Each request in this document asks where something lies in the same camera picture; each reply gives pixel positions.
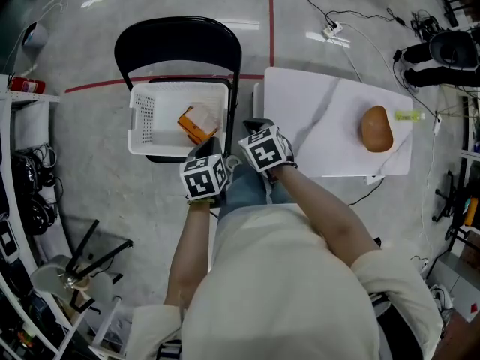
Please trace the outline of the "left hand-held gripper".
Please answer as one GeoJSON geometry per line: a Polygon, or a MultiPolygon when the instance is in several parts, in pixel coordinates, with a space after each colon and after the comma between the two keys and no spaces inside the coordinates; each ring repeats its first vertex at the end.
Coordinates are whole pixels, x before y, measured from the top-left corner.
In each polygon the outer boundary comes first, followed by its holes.
{"type": "Polygon", "coordinates": [[[222,154],[221,142],[216,136],[188,153],[185,162],[180,165],[179,174],[190,203],[226,203],[230,172],[222,154]]]}

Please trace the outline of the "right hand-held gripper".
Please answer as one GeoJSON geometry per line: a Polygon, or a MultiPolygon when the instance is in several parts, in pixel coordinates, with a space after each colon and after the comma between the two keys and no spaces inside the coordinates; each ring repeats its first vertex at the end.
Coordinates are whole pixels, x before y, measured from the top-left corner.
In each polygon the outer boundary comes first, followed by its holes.
{"type": "Polygon", "coordinates": [[[247,136],[238,141],[247,162],[270,183],[277,181],[275,167],[297,168],[290,141],[270,119],[251,118],[243,121],[247,136]]]}

